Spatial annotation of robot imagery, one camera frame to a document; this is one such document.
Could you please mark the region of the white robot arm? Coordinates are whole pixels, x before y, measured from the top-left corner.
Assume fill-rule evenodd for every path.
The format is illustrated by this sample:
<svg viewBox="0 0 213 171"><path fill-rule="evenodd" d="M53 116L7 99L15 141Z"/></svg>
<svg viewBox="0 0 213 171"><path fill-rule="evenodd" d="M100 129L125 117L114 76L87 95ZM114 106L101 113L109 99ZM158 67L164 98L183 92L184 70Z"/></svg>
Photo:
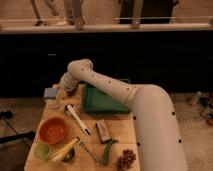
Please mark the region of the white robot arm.
<svg viewBox="0 0 213 171"><path fill-rule="evenodd" d="M68 64L59 87L73 91L80 81L93 85L128 107L134 122L140 171L188 171L172 100L160 86L133 85L99 74L89 59Z"/></svg>

